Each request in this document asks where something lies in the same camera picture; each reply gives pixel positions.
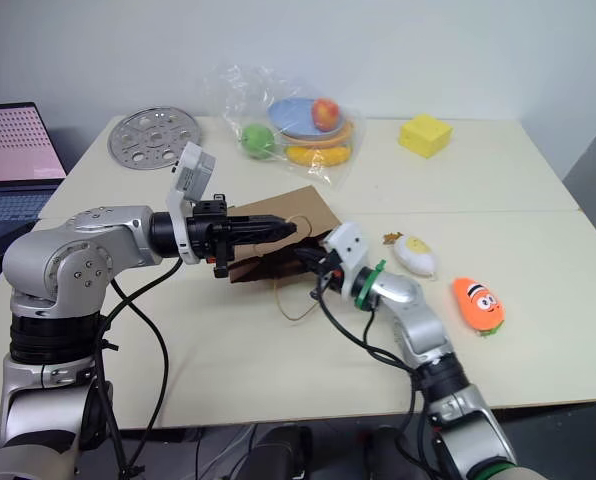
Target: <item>white wall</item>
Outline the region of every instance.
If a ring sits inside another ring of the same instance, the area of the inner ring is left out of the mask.
[[[78,153],[114,114],[202,113],[222,62],[367,116],[520,118],[560,177],[596,134],[596,0],[0,0],[0,102],[35,100]]]

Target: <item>green ball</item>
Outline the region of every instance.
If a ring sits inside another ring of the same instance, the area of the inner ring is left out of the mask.
[[[252,123],[245,127],[240,143],[247,155],[259,160],[269,157],[275,147],[274,134],[269,128],[258,123]]]

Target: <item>brown paper bag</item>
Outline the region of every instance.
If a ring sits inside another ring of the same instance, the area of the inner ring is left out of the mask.
[[[313,186],[229,209],[229,215],[276,215],[290,218],[296,224],[293,235],[278,242],[260,245],[238,245],[235,260],[229,265],[229,279],[251,282],[265,278],[282,278],[306,271],[293,253],[298,247],[321,248],[320,241],[340,221]]]

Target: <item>plastic bag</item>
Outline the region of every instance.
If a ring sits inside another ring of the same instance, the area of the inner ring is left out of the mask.
[[[204,79],[207,110],[225,120],[244,155],[339,186],[364,134],[358,114],[265,67],[219,67]]]

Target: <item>laptop keyboard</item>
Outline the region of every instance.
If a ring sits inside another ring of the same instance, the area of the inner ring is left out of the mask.
[[[35,220],[51,194],[0,196],[0,221]]]

